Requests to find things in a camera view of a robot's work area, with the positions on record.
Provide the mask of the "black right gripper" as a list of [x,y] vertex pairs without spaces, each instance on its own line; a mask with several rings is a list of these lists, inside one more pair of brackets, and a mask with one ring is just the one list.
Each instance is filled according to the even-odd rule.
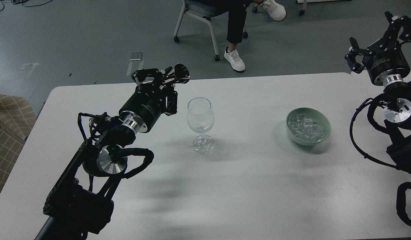
[[[349,38],[351,44],[345,60],[351,71],[359,74],[367,69],[371,83],[376,86],[385,86],[388,75],[406,77],[410,67],[401,50],[401,46],[411,43],[411,18],[394,16],[391,12],[384,12],[389,26],[383,37],[366,49],[361,49],[357,40]],[[356,57],[363,56],[363,64],[357,62]]]

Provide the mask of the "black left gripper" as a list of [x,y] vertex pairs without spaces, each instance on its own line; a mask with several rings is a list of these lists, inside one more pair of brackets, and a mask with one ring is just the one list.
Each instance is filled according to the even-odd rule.
[[122,123],[135,133],[148,133],[161,114],[177,113],[178,93],[175,85],[166,82],[172,68],[136,70],[131,78],[138,85],[134,94],[119,111]]

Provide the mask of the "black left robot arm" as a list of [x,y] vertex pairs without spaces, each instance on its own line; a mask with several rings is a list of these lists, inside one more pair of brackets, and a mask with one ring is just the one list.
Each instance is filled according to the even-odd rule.
[[187,83],[190,73],[182,64],[132,73],[134,94],[117,116],[79,113],[83,143],[51,189],[44,203],[47,221],[37,240],[85,240],[110,222],[112,197],[122,179],[148,167],[154,153],[131,148],[138,133],[148,133],[161,114],[177,113],[176,83]]

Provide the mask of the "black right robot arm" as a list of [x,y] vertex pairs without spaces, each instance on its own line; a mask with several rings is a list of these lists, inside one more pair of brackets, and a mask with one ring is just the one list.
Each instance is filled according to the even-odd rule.
[[[359,47],[355,38],[349,39],[351,47],[344,58],[350,70],[360,74],[366,69],[370,82],[384,88],[382,94],[364,100],[356,108],[350,122],[349,136],[355,149],[365,159],[411,174],[411,81],[404,81],[411,70],[401,49],[402,45],[411,43],[411,18],[394,16],[390,12],[385,12],[385,17],[389,25],[383,37],[365,49]],[[367,154],[354,140],[354,122],[366,107],[370,125],[391,139],[386,152],[393,165]]]

